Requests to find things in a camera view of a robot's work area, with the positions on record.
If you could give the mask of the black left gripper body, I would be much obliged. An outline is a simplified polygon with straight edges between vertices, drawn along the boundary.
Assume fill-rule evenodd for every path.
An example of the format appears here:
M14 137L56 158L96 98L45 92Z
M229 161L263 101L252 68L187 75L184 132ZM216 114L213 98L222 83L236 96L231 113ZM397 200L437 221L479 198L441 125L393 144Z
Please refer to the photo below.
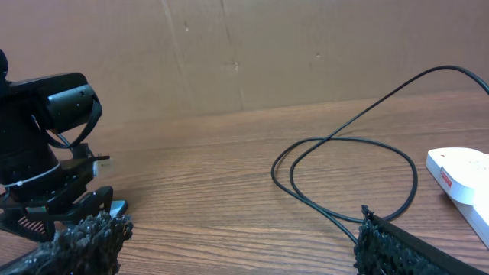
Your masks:
M24 214L31 203L44 212L61 214L87 191L92 169L86 158L77 167L63 167L50 141L32 115L1 111L2 214Z

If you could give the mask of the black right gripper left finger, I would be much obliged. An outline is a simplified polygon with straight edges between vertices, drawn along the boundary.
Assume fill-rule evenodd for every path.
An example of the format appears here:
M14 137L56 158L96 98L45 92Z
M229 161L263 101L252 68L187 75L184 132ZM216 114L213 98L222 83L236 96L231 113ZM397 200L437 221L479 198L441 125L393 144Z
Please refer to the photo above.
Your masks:
M133 227L128 216L100 212L6 264L1 275L115 275L120 269L118 254L131 239Z

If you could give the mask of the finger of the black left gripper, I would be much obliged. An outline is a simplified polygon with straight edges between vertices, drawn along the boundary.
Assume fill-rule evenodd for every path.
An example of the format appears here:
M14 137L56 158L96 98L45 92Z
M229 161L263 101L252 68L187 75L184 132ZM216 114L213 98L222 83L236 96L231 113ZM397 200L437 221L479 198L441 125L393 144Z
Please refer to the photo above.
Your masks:
M30 221L60 222L74 225L89 215L99 211L110 211L113 188L103 186L88 192L85 186L62 186L54 190L42 190L33 193L22 209Z
M1 214L1 230L35 242L52 241L56 232L53 222L30 221L18 211Z

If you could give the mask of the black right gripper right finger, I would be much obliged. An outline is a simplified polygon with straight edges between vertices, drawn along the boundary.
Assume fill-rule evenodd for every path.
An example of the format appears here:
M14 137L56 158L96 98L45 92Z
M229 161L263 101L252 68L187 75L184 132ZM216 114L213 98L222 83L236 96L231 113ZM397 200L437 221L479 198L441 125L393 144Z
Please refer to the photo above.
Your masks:
M364 221L355 245L362 275L488 275L376 216L362 206Z

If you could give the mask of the black Samsung smartphone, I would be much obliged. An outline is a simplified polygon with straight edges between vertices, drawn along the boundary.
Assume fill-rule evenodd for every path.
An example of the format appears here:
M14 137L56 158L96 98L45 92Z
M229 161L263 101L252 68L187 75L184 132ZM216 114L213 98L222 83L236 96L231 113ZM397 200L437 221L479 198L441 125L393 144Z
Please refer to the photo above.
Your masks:
M126 200L113 200L111 202L109 214L111 217L121 217L128 210L128 202Z

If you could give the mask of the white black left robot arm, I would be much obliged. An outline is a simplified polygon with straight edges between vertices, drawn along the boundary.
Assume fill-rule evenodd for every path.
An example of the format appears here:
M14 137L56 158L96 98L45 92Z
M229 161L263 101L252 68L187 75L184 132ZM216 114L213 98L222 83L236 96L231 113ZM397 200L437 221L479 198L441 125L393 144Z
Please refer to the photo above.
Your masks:
M109 211L113 189L88 192L94 164L85 138L102 105L82 73L12 82L1 56L1 229L52 241L56 222L76 224Z

